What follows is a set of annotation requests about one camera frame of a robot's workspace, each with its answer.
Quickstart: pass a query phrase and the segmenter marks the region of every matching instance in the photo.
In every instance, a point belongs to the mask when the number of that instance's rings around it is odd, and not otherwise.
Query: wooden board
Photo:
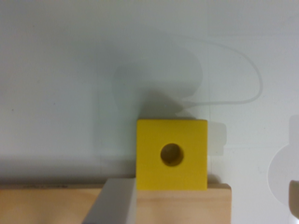
[[[101,189],[2,189],[1,224],[80,224]],[[136,223],[230,223],[227,185],[206,191],[139,191]]]
[[[136,223],[229,224],[232,192],[227,185],[206,191],[142,191],[137,193]]]

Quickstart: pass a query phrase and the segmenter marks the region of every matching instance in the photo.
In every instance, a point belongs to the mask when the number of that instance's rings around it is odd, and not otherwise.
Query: yellow cube
[[[207,121],[140,119],[136,140],[137,189],[207,188]]]

